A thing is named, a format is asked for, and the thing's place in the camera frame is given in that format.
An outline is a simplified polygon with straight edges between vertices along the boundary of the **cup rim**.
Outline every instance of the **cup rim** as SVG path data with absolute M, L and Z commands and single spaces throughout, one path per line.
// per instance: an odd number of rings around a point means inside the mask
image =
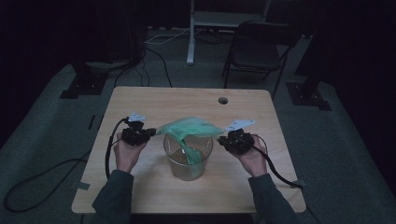
M 164 151 L 165 151 L 165 138 L 166 138 L 167 136 L 169 136 L 169 137 L 172 138 L 172 136 L 170 136 L 169 134 L 167 134 L 167 133 L 165 134 L 165 137 L 163 138 L 163 150 L 164 150 Z M 166 153 L 166 151 L 165 151 L 166 157 L 167 157 L 169 160 L 171 160 L 172 162 L 174 162 L 174 163 L 176 163 L 176 164 L 178 164 L 178 165 L 182 165 L 182 166 L 193 166 L 193 165 L 202 163 L 203 161 L 208 160 L 210 154 L 212 154 L 212 151 L 213 151 L 213 143 L 214 143 L 213 137 L 212 137 L 212 136 L 209 136 L 209 137 L 207 137 L 207 138 L 210 138 L 210 139 L 211 139 L 211 141 L 212 141 L 212 148 L 210 148 L 209 154 L 208 154 L 203 160 L 201 160 L 201 161 L 198 161 L 198 162 L 196 162 L 196 163 L 194 163 L 194 164 L 183 164 L 183 163 L 180 163 L 180 162 L 178 162 L 178 161 L 174 161 L 172 158 L 169 157 L 168 153 Z

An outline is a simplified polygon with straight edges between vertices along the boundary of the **gray sleeve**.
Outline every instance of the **gray sleeve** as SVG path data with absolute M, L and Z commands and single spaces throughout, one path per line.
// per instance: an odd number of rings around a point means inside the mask
M 248 179 L 257 212 L 269 223 L 299 223 L 296 214 L 269 174 Z
M 90 223 L 129 224 L 133 183 L 131 174 L 114 170 L 92 204 L 96 213 Z

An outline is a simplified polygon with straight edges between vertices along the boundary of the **dark background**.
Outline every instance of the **dark background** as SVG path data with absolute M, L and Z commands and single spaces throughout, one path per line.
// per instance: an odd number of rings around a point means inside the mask
M 122 2 L 0 2 L 0 146 L 51 77 L 72 60 L 111 63 L 131 59 L 139 54 L 139 43 L 148 26 L 189 26 L 190 1 Z M 246 1 L 214 2 L 197 1 L 196 9 L 257 12 L 259 8 Z M 305 35 L 314 37 L 297 74 L 334 85 L 395 194 L 396 19 L 392 13 L 396 6 L 386 0 L 303 2 L 302 29 Z M 272 7 L 270 16 L 276 17 L 279 10 L 284 10 L 282 3 Z M 127 20 L 133 27 L 132 42 Z

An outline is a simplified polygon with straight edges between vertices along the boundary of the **desk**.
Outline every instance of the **desk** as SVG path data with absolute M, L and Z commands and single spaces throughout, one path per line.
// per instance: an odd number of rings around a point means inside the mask
M 243 21 L 265 21 L 268 8 L 272 0 L 265 1 L 265 7 L 262 14 L 244 14 L 244 13 L 225 13 L 225 12 L 205 12 L 195 11 L 195 1 L 191 0 L 190 14 L 190 41 L 189 52 L 187 53 L 187 65 L 194 64 L 195 52 L 195 25 L 218 26 L 218 27 L 237 27 Z
M 221 105 L 218 102 L 220 97 L 226 97 L 229 103 Z M 90 186 L 88 190 L 78 189 L 72 204 L 75 213 L 94 213 L 92 202 L 106 183 L 105 154 L 108 137 L 117 122 L 133 111 L 147 117 L 144 121 L 145 128 L 158 128 L 165 123 L 190 116 L 208 120 L 221 128 L 228 126 L 234 119 L 255 119 L 255 124 L 245 128 L 246 132 L 263 137 L 276 169 L 288 180 L 297 179 L 268 91 L 117 87 L 111 96 L 81 178 L 82 183 Z M 124 125 L 120 126 L 119 132 L 126 127 Z M 132 170 L 132 213 L 256 212 L 248 173 L 217 141 L 204 175 L 197 180 L 185 182 L 172 175 L 163 151 L 163 138 L 163 135 L 151 137 Z M 110 171 L 115 167 L 112 153 Z M 301 191 L 292 189 L 274 175 L 272 177 L 294 211 L 303 212 L 305 202 Z

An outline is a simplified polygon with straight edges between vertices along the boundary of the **hand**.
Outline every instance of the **hand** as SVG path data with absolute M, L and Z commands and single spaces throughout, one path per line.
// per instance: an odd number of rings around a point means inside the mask
M 253 134 L 251 136 L 254 140 L 254 146 L 265 153 L 266 148 L 260 144 L 260 139 L 257 134 Z M 233 156 L 241 161 L 242 166 L 251 176 L 257 177 L 267 174 L 265 158 L 256 149 L 251 148 L 247 153 L 243 155 L 233 154 Z
M 116 155 L 117 169 L 126 173 L 131 173 L 132 168 L 137 164 L 140 152 L 146 146 L 147 143 L 143 143 L 140 146 L 133 147 L 126 142 L 120 140 L 122 133 L 117 133 L 117 144 L 113 147 Z

